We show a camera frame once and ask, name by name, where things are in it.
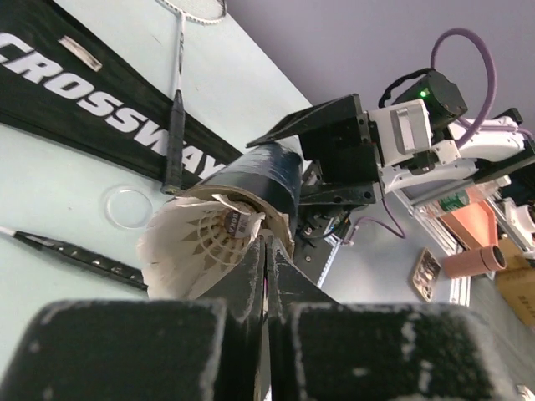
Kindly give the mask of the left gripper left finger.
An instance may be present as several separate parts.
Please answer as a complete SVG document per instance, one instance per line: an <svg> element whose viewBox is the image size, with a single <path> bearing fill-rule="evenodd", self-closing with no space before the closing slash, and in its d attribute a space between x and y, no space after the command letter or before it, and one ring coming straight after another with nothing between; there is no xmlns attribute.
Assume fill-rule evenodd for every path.
<svg viewBox="0 0 535 401"><path fill-rule="evenodd" d="M194 301L67 300L30 321L4 400L259 400L265 243Z"/></svg>

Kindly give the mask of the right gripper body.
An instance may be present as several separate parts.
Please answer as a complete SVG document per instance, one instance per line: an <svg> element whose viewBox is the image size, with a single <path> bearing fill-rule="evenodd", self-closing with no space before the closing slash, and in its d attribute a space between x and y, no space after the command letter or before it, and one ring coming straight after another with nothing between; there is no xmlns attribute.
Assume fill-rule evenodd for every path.
<svg viewBox="0 0 535 401"><path fill-rule="evenodd" d="M382 198L380 157L360 114L299 136L304 159L318 167L319 183L304 186L302 206L367 206Z"/></svg>

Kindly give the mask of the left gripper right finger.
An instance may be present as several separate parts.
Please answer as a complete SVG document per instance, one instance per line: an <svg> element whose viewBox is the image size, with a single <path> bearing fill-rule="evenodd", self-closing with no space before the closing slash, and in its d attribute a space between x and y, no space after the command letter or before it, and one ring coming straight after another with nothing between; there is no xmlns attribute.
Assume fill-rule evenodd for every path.
<svg viewBox="0 0 535 401"><path fill-rule="evenodd" d="M517 400L489 327L451 304L341 304L267 240L275 400Z"/></svg>

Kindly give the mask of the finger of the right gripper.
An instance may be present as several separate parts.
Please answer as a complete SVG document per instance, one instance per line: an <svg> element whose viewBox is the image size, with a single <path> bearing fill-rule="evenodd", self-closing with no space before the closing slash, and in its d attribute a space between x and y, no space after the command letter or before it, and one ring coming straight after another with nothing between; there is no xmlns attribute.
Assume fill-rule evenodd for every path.
<svg viewBox="0 0 535 401"><path fill-rule="evenodd" d="M361 112L360 97L357 94L346 95L288 114L265 135L248 142L247 146L263 145L294 135L306 134L356 117Z"/></svg>

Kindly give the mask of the black shuttlecock tube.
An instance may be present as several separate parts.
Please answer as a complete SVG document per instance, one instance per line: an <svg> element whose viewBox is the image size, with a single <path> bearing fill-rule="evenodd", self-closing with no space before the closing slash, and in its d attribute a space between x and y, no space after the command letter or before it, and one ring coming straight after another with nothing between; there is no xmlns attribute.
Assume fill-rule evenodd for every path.
<svg viewBox="0 0 535 401"><path fill-rule="evenodd" d="M279 143L259 145L181 195L207 201L219 194L249 204L266 214L267 228L292 256L302 173L303 160L293 149Z"/></svg>

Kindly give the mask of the white shuttlecock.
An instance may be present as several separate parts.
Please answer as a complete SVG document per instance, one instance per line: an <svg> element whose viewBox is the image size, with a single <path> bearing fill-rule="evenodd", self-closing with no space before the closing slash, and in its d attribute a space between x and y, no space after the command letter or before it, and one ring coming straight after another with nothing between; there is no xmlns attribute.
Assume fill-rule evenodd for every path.
<svg viewBox="0 0 535 401"><path fill-rule="evenodd" d="M137 243L151 299L196 299L244 257L266 215L215 194L176 197L150 219Z"/></svg>

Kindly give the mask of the clear tube lid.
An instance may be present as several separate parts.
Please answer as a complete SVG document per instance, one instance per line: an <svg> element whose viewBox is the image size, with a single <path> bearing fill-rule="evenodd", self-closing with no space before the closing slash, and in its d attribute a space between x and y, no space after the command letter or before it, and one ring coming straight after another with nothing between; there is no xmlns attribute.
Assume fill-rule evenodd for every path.
<svg viewBox="0 0 535 401"><path fill-rule="evenodd" d="M106 220L125 230L144 227L153 212L152 202L147 195L124 185L109 188L102 196L102 207Z"/></svg>

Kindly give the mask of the black racket bag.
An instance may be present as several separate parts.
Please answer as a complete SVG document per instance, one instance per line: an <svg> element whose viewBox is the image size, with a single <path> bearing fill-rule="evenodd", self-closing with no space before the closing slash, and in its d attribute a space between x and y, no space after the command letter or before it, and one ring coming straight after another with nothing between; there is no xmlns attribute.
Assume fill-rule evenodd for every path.
<svg viewBox="0 0 535 401"><path fill-rule="evenodd" d="M163 180L171 99L53 1L1 4L1 121Z"/></svg>

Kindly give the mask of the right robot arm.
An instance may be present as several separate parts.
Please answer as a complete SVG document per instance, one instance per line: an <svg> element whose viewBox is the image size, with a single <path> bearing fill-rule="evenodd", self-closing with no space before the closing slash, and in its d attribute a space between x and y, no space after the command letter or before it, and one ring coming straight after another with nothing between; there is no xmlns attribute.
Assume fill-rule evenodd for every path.
<svg viewBox="0 0 535 401"><path fill-rule="evenodd" d="M466 111L456 84L421 69L391 84L377 109L348 94L288 114L250 146L298 137L320 175L301 206L367 206L407 187L483 184L533 163L534 141L515 110L481 122Z"/></svg>

